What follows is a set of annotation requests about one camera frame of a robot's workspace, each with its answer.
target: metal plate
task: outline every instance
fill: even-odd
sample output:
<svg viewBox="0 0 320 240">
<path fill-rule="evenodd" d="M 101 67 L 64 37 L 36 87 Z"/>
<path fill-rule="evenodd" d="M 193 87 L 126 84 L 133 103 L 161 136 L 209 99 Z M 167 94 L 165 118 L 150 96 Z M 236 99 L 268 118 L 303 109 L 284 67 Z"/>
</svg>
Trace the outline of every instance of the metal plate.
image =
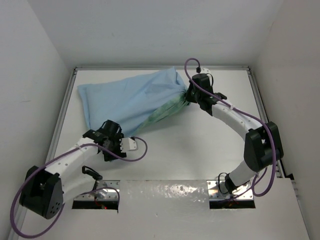
<svg viewBox="0 0 320 240">
<path fill-rule="evenodd" d="M 120 192 L 119 183 L 120 183 L 119 180 L 112 180 L 112 181 L 102 180 L 98 183 L 96 188 L 99 189 L 99 188 L 103 188 L 103 187 L 108 186 L 108 187 L 115 188 L 115 189 L 117 189 L 118 192 Z M 100 191 L 97 191 L 95 195 L 97 197 L 97 199 L 96 199 L 97 202 L 99 202 L 99 201 L 113 202 L 118 199 L 118 194 L 116 193 L 115 190 L 112 190 L 112 189 L 102 189 Z M 74 201 L 94 201 L 95 196 L 93 194 L 79 195 L 79 196 L 75 197 L 73 200 Z"/>
<path fill-rule="evenodd" d="M 227 200 L 230 197 L 242 194 L 243 192 L 245 192 L 247 189 L 251 187 L 250 182 L 248 182 L 246 185 L 240 186 L 237 190 L 233 191 L 232 194 L 229 194 L 229 193 L 222 194 L 221 192 L 219 192 L 218 180 L 208 180 L 206 181 L 206 183 L 208 187 L 208 195 L 209 195 L 210 202 Z M 254 196 L 251 189 L 236 199 L 237 202 L 253 201 L 253 200 L 254 200 Z"/>
</svg>

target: gray wall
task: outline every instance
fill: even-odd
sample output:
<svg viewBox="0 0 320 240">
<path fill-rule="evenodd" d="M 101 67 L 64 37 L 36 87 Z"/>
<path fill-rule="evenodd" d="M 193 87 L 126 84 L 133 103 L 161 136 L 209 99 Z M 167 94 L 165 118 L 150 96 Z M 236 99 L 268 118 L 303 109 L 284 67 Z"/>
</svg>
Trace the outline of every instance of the gray wall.
<svg viewBox="0 0 320 240">
<path fill-rule="evenodd" d="M 320 239 L 320 1 L 286 0 L 254 67 L 311 239 Z"/>
<path fill-rule="evenodd" d="M 28 0 L 75 65 L 249 64 L 283 0 Z"/>
<path fill-rule="evenodd" d="M 69 71 L 26 0 L 0 0 L 0 239 L 26 170 L 45 159 Z"/>
</svg>

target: folded cloth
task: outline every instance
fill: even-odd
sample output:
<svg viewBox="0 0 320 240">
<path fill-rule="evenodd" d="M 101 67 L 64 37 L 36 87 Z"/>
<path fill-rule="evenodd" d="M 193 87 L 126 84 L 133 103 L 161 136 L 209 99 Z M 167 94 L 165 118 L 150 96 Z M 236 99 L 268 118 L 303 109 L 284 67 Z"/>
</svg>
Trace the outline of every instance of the folded cloth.
<svg viewBox="0 0 320 240">
<path fill-rule="evenodd" d="M 187 87 L 174 67 L 123 80 L 78 86 L 86 125 L 120 124 L 125 137 L 180 111 Z"/>
</svg>

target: white table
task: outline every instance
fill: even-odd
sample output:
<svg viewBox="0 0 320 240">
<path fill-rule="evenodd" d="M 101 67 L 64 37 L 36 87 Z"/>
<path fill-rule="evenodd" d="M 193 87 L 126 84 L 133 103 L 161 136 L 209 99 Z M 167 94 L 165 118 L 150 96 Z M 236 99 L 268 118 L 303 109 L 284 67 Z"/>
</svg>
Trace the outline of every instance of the white table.
<svg viewBox="0 0 320 240">
<path fill-rule="evenodd" d="M 240 109 L 259 116 L 246 69 L 209 67 L 213 89 L 225 94 Z M 71 94 L 52 140 L 51 154 L 59 155 L 74 145 L 87 128 L 77 86 L 103 83 L 156 69 L 77 69 Z M 178 73 L 188 84 L 182 68 Z M 139 137 L 149 151 L 135 163 L 104 162 L 101 154 L 86 164 L 105 180 L 120 180 L 119 213 L 114 210 L 71 209 L 68 202 L 56 225 L 40 239 L 308 239 L 290 179 L 277 178 L 264 197 L 255 198 L 256 209 L 210 210 L 206 180 L 232 171 L 242 160 L 244 142 L 223 122 L 210 117 L 197 104 L 144 129 Z M 135 158 L 143 147 L 128 155 Z M 257 187 L 263 191 L 270 173 Z M 27 211 L 22 231 L 36 234 L 50 224 Z"/>
</svg>

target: metal frame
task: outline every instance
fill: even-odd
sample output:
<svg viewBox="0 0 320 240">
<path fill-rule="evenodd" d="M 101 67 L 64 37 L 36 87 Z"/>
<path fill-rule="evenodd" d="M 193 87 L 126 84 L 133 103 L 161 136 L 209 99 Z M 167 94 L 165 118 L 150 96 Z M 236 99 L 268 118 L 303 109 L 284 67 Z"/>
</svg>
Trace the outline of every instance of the metal frame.
<svg viewBox="0 0 320 240">
<path fill-rule="evenodd" d="M 51 140 L 51 144 L 48 150 L 48 154 L 46 157 L 45 162 L 48 162 L 49 160 L 53 159 L 55 154 L 56 154 L 56 150 L 57 150 L 57 146 L 58 146 L 58 142 L 59 142 L 59 138 L 60 138 L 60 134 L 61 134 L 61 130 L 63 127 L 63 123 L 65 120 L 65 116 L 66 116 L 66 112 L 68 109 L 68 105 L 69 105 L 69 101 L 70 101 L 70 97 L 71 97 L 71 93 L 75 84 L 75 80 L 76 80 L 76 76 L 77 76 L 77 72 L 78 71 L 91 71 L 91 70 L 161 70 L 161 69 L 167 69 L 167 68 L 171 68 L 172 66 L 77 66 L 71 73 L 66 91 L 65 91 L 65 95 L 63 98 L 63 102 L 61 105 L 61 109 L 60 109 L 60 113 L 58 116 L 58 120 L 57 123 L 55 125 L 55 129 L 53 132 L 53 136 L 52 136 L 52 140 Z M 234 66 L 204 66 L 204 67 L 208 67 L 211 70 L 245 70 L 247 71 L 248 77 L 249 77 L 249 81 L 251 84 L 251 88 L 252 88 L 252 92 L 254 95 L 254 99 L 258 108 L 258 112 L 259 115 L 261 117 L 261 119 L 263 121 L 268 121 L 268 117 L 263 105 L 263 101 L 258 89 L 258 85 L 257 82 L 255 80 L 255 78 L 252 75 L 251 69 L 248 66 L 245 65 L 234 65 Z M 180 70 L 183 69 L 183 66 L 176 66 L 176 69 Z M 283 172 L 283 167 L 282 164 L 280 163 L 280 161 L 277 162 L 278 168 L 277 168 L 277 177 L 282 178 L 284 177 L 284 172 Z M 18 227 L 18 229 L 22 228 L 22 225 L 24 223 L 25 217 L 26 217 L 26 213 L 27 213 L 27 209 L 25 207 L 22 207 L 21 205 L 18 206 L 17 210 L 16 210 L 16 214 L 14 217 L 14 221 L 16 222 L 16 225 Z M 18 239 L 18 235 L 15 234 L 15 232 L 13 231 L 13 229 L 10 230 L 9 236 L 8 236 L 9 240 L 17 240 Z"/>
</svg>

